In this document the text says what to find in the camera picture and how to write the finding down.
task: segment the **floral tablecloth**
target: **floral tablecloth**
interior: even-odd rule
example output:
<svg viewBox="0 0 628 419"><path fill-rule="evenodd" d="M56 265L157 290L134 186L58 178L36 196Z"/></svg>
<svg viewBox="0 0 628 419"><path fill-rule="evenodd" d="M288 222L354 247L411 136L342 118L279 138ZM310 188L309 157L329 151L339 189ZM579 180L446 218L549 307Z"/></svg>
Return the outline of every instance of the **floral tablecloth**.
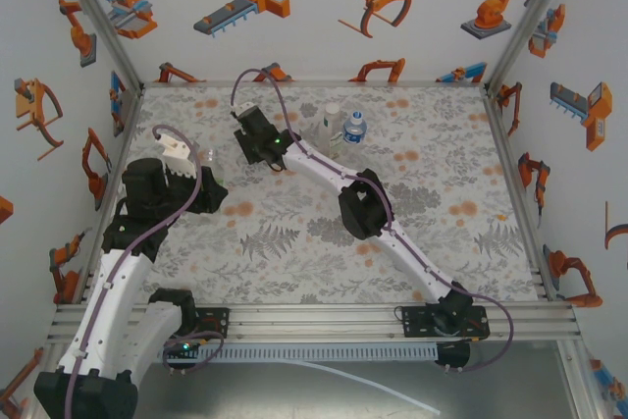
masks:
<svg viewBox="0 0 628 419"><path fill-rule="evenodd" d="M467 289L502 300L537 298L480 89L283 92L293 126L314 145L325 104L364 113L366 143L347 146L338 161L378 173L395 216L434 263ZM219 212L186 213L170 229L140 302L157 287L190 288L199 303L421 300L390 259L344 229L335 197L300 175L247 165L234 137L230 95L230 87L145 92L127 162L159 156L150 130L168 124L217 151L230 193ZM284 127L272 88L247 85L236 100L252 101Z"/></svg>

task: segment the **white cable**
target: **white cable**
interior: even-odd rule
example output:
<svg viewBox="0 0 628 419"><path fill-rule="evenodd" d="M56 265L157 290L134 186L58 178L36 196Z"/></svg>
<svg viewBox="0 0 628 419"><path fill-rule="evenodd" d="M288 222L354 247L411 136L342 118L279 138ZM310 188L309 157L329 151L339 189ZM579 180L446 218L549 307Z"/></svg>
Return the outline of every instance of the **white cable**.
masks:
<svg viewBox="0 0 628 419"><path fill-rule="evenodd" d="M429 406L429 405L427 405L424 402L421 402L421 401L419 401L417 399L413 399L412 397L406 396L405 394L402 394L400 392L396 392L395 390L392 390L392 389L390 389L388 387L385 387L384 385L380 385L379 383L375 383L375 382L372 382L370 380L366 380L366 379L361 378L361 377L356 377L355 375L351 375L350 373L343 372L342 370L337 370L335 368L326 367L325 365L319 365L318 363L302 362L300 360L275 360L274 362L275 363L286 363L288 365L297 365L299 367L314 368L316 370L323 370L324 372L333 373L334 375L339 375L341 377L348 378L349 380L353 380L354 382L358 382L358 383L361 383L361 384L364 384L364 385L368 385L369 387L377 388L378 390L381 390L384 393L392 394L393 396L396 396L399 399L407 401L410 404L413 404L413 405L415 405L417 407L425 409L426 411L430 411L430 412L436 414L437 416L441 415L441 412L439 411L439 409L436 409L436 408L434 408L432 406Z"/></svg>

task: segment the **bottle cap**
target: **bottle cap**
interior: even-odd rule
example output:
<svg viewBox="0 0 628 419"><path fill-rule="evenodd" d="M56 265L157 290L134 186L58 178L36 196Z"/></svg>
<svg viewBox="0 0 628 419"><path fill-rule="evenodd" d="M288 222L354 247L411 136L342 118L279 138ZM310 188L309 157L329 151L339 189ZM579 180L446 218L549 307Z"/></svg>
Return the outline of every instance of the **bottle cap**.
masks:
<svg viewBox="0 0 628 419"><path fill-rule="evenodd" d="M362 112L353 112L353 115L351 115L351 122L354 125L360 125L362 123Z"/></svg>
<svg viewBox="0 0 628 419"><path fill-rule="evenodd" d="M325 113L328 115L335 115L340 113L340 105L336 102L331 102L325 105Z"/></svg>

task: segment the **white wall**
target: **white wall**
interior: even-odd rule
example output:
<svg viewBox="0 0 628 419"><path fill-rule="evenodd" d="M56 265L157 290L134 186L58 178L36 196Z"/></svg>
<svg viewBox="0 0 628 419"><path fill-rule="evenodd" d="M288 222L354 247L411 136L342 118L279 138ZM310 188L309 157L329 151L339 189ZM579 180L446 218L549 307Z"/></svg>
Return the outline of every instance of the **white wall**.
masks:
<svg viewBox="0 0 628 419"><path fill-rule="evenodd" d="M478 40L460 29L484 0L413 0L397 28L372 19L374 37L368 39L338 22L359 25L363 0L290 0L285 19L265 12L212 38L193 25L232 0L148 1L159 26L140 39L121 38L144 80L157 79L166 61L200 79L234 79L244 69L276 61L294 79L339 80L354 77L364 63L400 57L407 60L401 79L433 80L481 61L491 67L514 31ZM105 0L101 4L109 11ZM524 10L523 0L511 0L505 17L515 25ZM374 79L387 76L373 73Z"/></svg>
<svg viewBox="0 0 628 419"><path fill-rule="evenodd" d="M582 258L591 270L604 303L578 309L580 327L593 354L626 384L628 236L614 238L608 251L603 241L605 200L610 203L610 225L628 223L628 2L553 0L551 6L559 3L566 6L566 20L558 42L545 59L525 51L508 75L507 84L523 84L521 125L510 142L517 156L530 151L533 159L551 166L542 239L552 250ZM606 119L606 141L591 152L579 120L550 105L550 84L556 81L587 96L602 80L612 92L613 111ZM507 126L511 119L508 110ZM563 279L562 294L584 292L576 274Z"/></svg>
<svg viewBox="0 0 628 419"><path fill-rule="evenodd" d="M94 128L114 161L123 136L112 134L109 81L116 68L100 38L96 63L82 69L58 0L0 0L0 10L0 195L15 207L15 214L0 225L0 386L4 387L42 346L50 328L55 289L48 251L88 226L96 229L100 218L80 164L87 127ZM94 32L85 14L77 17L86 32ZM26 120L15 116L17 78L40 79L63 109L63 118L49 130L65 142L40 162L37 157L48 148L42 135L33 126L16 131ZM44 100L48 119L54 116L51 109ZM96 152L92 154L92 168L102 174L104 163ZM92 232L83 240L69 268L77 270L85 262L94 236Z"/></svg>

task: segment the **plastic bottle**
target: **plastic bottle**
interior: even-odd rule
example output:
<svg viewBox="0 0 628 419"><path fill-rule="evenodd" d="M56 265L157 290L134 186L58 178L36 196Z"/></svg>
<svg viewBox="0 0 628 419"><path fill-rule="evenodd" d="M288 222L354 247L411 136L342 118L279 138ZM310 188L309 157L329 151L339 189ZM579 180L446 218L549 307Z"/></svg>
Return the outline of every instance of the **plastic bottle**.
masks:
<svg viewBox="0 0 628 419"><path fill-rule="evenodd" d="M212 170L212 175L216 183L225 186L225 169L223 169L223 166L218 162L216 149L202 149L198 153L198 158L200 159L201 166L209 167Z"/></svg>
<svg viewBox="0 0 628 419"><path fill-rule="evenodd" d="M359 144L364 141L366 135L366 120L362 112L353 112L343 125L344 140L351 144Z"/></svg>
<svg viewBox="0 0 628 419"><path fill-rule="evenodd" d="M319 127L319 150L330 159L340 156L342 146L342 122L340 105L328 103L323 113L323 124Z"/></svg>

